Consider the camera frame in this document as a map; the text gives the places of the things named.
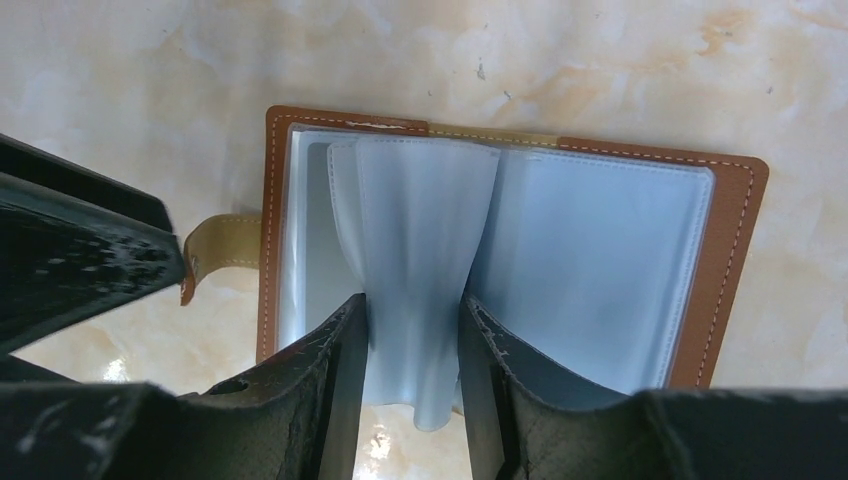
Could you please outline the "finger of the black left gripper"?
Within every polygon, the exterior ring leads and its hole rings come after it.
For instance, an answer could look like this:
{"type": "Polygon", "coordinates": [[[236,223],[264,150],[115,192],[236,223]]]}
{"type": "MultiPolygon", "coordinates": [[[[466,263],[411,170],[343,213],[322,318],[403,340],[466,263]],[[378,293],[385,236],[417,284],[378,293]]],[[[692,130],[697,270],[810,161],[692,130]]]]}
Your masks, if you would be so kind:
{"type": "Polygon", "coordinates": [[[1,172],[171,233],[164,203],[139,189],[1,136],[1,172]]]}
{"type": "Polygon", "coordinates": [[[1,351],[180,283],[164,204],[106,180],[79,196],[1,177],[1,351]]]}

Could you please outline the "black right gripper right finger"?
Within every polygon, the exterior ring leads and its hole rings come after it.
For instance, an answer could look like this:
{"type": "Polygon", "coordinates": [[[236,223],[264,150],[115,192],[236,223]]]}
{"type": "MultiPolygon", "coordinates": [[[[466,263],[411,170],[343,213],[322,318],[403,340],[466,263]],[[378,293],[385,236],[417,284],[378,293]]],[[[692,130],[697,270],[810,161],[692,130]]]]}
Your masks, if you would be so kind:
{"type": "Polygon", "coordinates": [[[843,479],[843,390],[648,389],[557,364],[472,296],[459,363],[476,479],[843,479]]]}

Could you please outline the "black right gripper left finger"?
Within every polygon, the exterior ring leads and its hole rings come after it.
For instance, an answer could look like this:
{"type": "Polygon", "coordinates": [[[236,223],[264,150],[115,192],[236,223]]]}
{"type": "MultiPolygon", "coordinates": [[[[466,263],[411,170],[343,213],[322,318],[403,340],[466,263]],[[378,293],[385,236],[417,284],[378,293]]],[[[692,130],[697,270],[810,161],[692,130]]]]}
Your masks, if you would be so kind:
{"type": "Polygon", "coordinates": [[[85,384],[1,363],[5,479],[348,479],[367,357],[366,301],[203,394],[85,384]]]}

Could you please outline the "brown leather card holder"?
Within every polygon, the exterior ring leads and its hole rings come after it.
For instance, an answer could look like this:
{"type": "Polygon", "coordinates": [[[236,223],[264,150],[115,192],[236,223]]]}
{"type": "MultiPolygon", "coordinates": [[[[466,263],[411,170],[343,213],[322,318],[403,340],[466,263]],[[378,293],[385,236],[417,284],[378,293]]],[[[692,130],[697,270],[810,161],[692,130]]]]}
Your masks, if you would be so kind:
{"type": "Polygon", "coordinates": [[[190,233],[180,300],[256,269],[264,361],[365,293],[364,399],[425,430],[470,401],[463,294],[564,371],[570,408],[706,388],[768,178],[750,156],[277,105],[262,211],[190,233]]]}

